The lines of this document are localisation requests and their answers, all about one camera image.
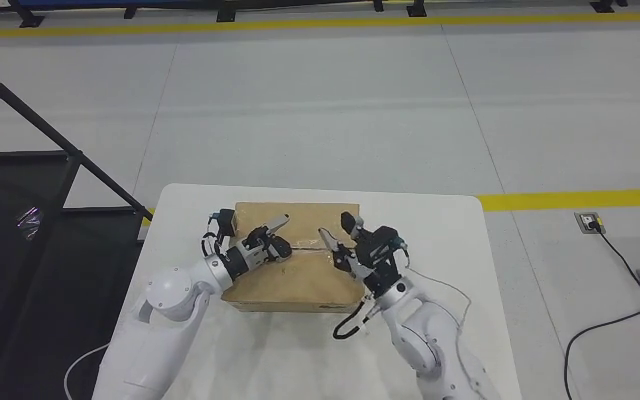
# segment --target power cord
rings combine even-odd
[[[624,266],[627,267],[627,271],[629,271],[629,274],[631,275],[633,280],[636,282],[638,287],[640,287],[640,279],[638,279],[638,276],[631,270],[631,267],[629,267],[629,264],[627,263],[627,260],[624,259],[622,254],[620,254],[620,252],[611,244],[611,242],[609,242],[609,240],[606,238],[606,236],[604,236],[604,233],[602,233],[602,227],[600,226],[600,224],[597,221],[591,221],[591,222],[589,222],[588,227],[590,229],[594,229],[596,232],[598,232],[598,234],[602,237],[602,239],[604,239],[604,241],[609,245],[609,247],[611,247],[611,250],[613,250],[614,253],[616,253],[618,255],[618,257],[620,257],[620,259],[624,263]],[[626,321],[626,320],[631,319],[633,317],[637,317],[638,315],[640,315],[640,311],[637,311],[637,312],[635,312],[633,314],[629,314],[629,315],[627,315],[625,317],[614,319],[613,321],[604,322],[602,324],[590,326],[589,328],[583,329],[582,331],[578,332],[574,337],[571,338],[571,340],[569,341],[569,344],[567,345],[567,350],[566,350],[566,352],[564,354],[564,389],[567,392],[567,397],[569,398],[569,400],[573,400],[573,397],[571,396],[571,390],[569,389],[569,379],[568,379],[568,374],[569,374],[569,354],[571,352],[571,346],[573,346],[573,343],[575,343],[575,341],[580,336],[584,335],[587,332],[591,332],[594,329],[602,328],[602,327],[605,327],[605,326],[617,324],[618,322]]]
[[[109,343],[107,343],[107,344],[105,344],[105,345],[102,345],[102,346],[98,347],[97,349],[93,349],[93,350],[91,350],[91,351],[88,351],[88,352],[84,353],[83,355],[81,355],[80,357],[78,357],[78,359],[77,359],[77,360],[75,360],[75,361],[73,362],[73,364],[71,364],[71,365],[69,366],[69,368],[67,368],[67,372],[65,372],[65,374],[64,374],[64,381],[63,381],[63,385],[64,385],[64,394],[66,394],[66,395],[67,395],[67,400],[73,400],[73,399],[71,398],[71,393],[69,393],[69,384],[68,384],[68,381],[69,381],[69,374],[71,373],[71,370],[73,369],[73,367],[75,367],[76,365],[78,365],[78,363],[79,363],[80,361],[82,361],[82,360],[84,360],[85,358],[89,357],[91,354],[93,354],[93,353],[97,353],[97,352],[99,352],[100,350],[106,349],[107,347],[109,347]]]

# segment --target black cable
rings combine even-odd
[[[571,351],[571,346],[573,345],[573,342],[576,341],[576,339],[578,339],[580,336],[584,335],[585,333],[592,331],[594,329],[598,329],[598,328],[602,328],[603,326],[609,326],[609,325],[613,325],[613,324],[617,324],[618,322],[622,322],[622,321],[626,321],[628,319],[631,319],[633,317],[636,317],[640,315],[640,311],[637,311],[633,314],[627,315],[626,317],[622,317],[622,318],[618,318],[616,320],[613,321],[609,321],[609,322],[605,322],[603,324],[598,324],[598,325],[594,325],[592,327],[589,327],[583,331],[580,331],[580,333],[578,333],[577,335],[575,335],[573,338],[571,338],[571,340],[569,341],[569,345],[567,346],[567,351],[564,355],[564,389],[567,391],[567,397],[569,398],[569,400],[573,400],[573,397],[571,397],[571,391],[569,390],[569,383],[568,383],[568,379],[567,379],[567,374],[568,374],[568,369],[569,369],[569,352]]]
[[[629,264],[627,263],[627,260],[624,259],[622,254],[620,254],[620,252],[615,247],[613,247],[611,242],[609,242],[609,240],[607,240],[607,238],[604,236],[604,234],[602,233],[602,227],[600,226],[600,224],[597,221],[590,222],[589,223],[589,228],[595,229],[596,232],[598,232],[600,234],[600,236],[609,245],[609,247],[611,247],[611,250],[613,250],[618,255],[618,257],[620,257],[620,259],[624,263],[625,267],[627,267],[627,271],[629,271],[629,274],[631,274],[631,277],[633,277],[633,280],[638,284],[638,286],[640,286],[640,280],[638,279],[636,274],[633,273],[633,271],[631,270],[631,267],[629,267]],[[567,397],[569,398],[569,400],[573,400],[573,397],[571,397],[571,390],[569,390],[569,380],[568,380],[569,354],[571,352],[571,346],[573,346],[573,343],[580,336],[584,335],[587,332],[590,332],[590,331],[592,331],[594,329],[602,328],[604,326],[617,324],[618,322],[626,321],[626,320],[631,319],[633,317],[637,317],[638,315],[640,315],[640,311],[636,311],[633,314],[629,314],[629,315],[627,315],[625,317],[621,317],[621,318],[615,319],[613,321],[605,322],[605,323],[598,324],[598,325],[593,325],[593,326],[591,326],[589,328],[583,329],[582,331],[578,332],[578,334],[576,334],[574,337],[571,338],[571,340],[569,340],[569,344],[567,345],[567,351],[564,353],[564,389],[567,392]]]
[[[209,257],[209,254],[207,253],[207,248],[205,247],[204,244],[207,241],[207,239],[210,237],[216,237],[216,234],[213,232],[207,232],[204,235],[202,235],[202,240],[200,241],[200,249],[202,250],[202,254],[204,254],[205,257]]]
[[[611,250],[613,250],[618,257],[620,257],[620,259],[622,260],[622,262],[624,263],[624,266],[627,267],[627,271],[629,271],[629,274],[631,274],[631,276],[633,277],[633,280],[636,281],[636,284],[638,286],[640,286],[640,279],[638,279],[638,276],[631,270],[631,267],[629,266],[629,264],[627,263],[627,260],[624,259],[624,257],[622,257],[622,254],[620,254],[620,252],[618,252],[618,250],[616,250],[615,247],[613,247],[613,245],[611,244],[611,242],[609,242],[609,240],[607,239],[606,236],[604,236],[604,234],[602,233],[602,231],[598,232],[600,234],[600,236],[602,236],[602,238],[604,239],[605,242],[607,242],[607,244],[609,245],[609,247],[611,247]]]
[[[614,253],[616,253],[618,255],[618,257],[620,257],[620,259],[624,263],[624,266],[627,267],[627,271],[629,271],[629,274],[631,275],[633,280],[636,281],[636,284],[638,286],[640,286],[640,279],[638,279],[638,276],[631,270],[631,267],[629,266],[629,263],[627,263],[627,260],[624,259],[622,254],[620,254],[620,252],[615,247],[613,247],[611,242],[609,242],[609,239],[607,239],[607,237],[604,236],[604,233],[602,233],[602,227],[600,226],[600,224],[597,221],[591,221],[591,222],[589,222],[589,228],[595,229],[596,232],[598,232],[600,234],[602,239],[604,239],[604,241],[609,245],[609,247],[611,247],[611,250],[613,250]]]
[[[338,333],[338,331],[349,321],[351,321],[356,315],[358,315],[358,313],[360,312],[360,310],[362,310],[362,306],[364,306],[364,301],[360,301],[360,304],[358,304],[358,307],[356,307],[356,309],[347,316],[347,318],[343,319],[342,322],[340,322],[338,325],[336,325],[336,327],[333,329],[333,338],[336,340],[344,340],[344,339],[349,339],[351,336],[355,335],[356,332],[358,332],[360,330],[359,326],[354,326],[353,328],[351,328],[351,330],[345,334],[341,334]],[[365,317],[362,320],[362,323],[367,323],[367,321],[369,321],[368,317]]]

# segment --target white cable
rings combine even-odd
[[[67,369],[67,372],[64,374],[64,393],[67,395],[67,400],[73,400],[71,398],[71,393],[69,393],[69,387],[67,385],[67,381],[69,380],[69,374],[71,373],[71,370],[73,369],[73,367],[75,367],[80,361],[84,360],[85,357],[90,356],[93,353],[97,353],[98,351],[102,350],[102,349],[106,349],[107,346],[109,346],[109,343],[102,345],[100,347],[98,347],[97,349],[93,349],[87,353],[84,353],[83,355],[81,355],[77,360],[75,360],[73,362],[73,364],[71,364],[71,366]]]
[[[474,385],[474,382],[472,382],[471,376],[469,376],[469,372],[467,371],[467,368],[465,367],[464,363],[462,362],[462,357],[460,357],[460,336],[462,336],[462,328],[464,327],[464,323],[467,320],[467,314],[469,313],[469,308],[471,308],[471,304],[473,304],[473,301],[471,300],[471,297],[469,297],[461,289],[458,289],[457,287],[453,286],[450,283],[439,281],[439,280],[434,279],[434,278],[429,278],[428,276],[421,274],[420,272],[416,271],[413,268],[407,268],[407,269],[409,271],[413,272],[414,274],[423,277],[426,280],[429,280],[429,281],[432,281],[432,282],[436,282],[436,283],[439,283],[441,285],[450,287],[451,289],[453,289],[456,292],[460,293],[465,299],[467,299],[467,306],[464,308],[464,312],[462,313],[462,319],[460,320],[460,323],[458,324],[458,331],[457,331],[457,334],[456,334],[456,356],[458,357],[458,362],[462,366],[462,372],[464,373],[464,376],[467,378],[467,383],[469,383],[469,387],[471,388],[471,390],[476,392],[480,396],[480,398],[482,398],[483,400],[487,400],[487,398],[480,392],[480,390],[476,387],[476,385]]]

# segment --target yellow stripe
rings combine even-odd
[[[91,27],[40,27],[36,29],[0,29],[0,37],[146,35],[158,33],[198,33],[228,31],[259,31],[309,28],[369,28],[423,25],[526,25],[593,22],[640,22],[640,13],[564,14],[564,15],[503,15],[427,18],[345,18],[319,20],[289,20],[232,22],[210,24],[128,25]]]
[[[640,206],[640,189],[593,192],[482,194],[476,196],[485,212],[533,211],[561,208],[607,208]],[[156,209],[149,209],[153,214]],[[151,223],[146,218],[143,226]]]

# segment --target white table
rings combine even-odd
[[[207,216],[238,201],[358,203],[365,227],[396,228],[409,245],[413,268],[473,299],[463,340],[503,400],[522,398],[484,214],[474,197],[172,184],[160,196],[123,310],[154,271],[201,257]],[[459,294],[403,273],[462,313]],[[214,301],[165,399],[421,399],[415,374],[391,345],[382,318],[370,321],[366,333],[333,340],[343,317],[241,313]]]

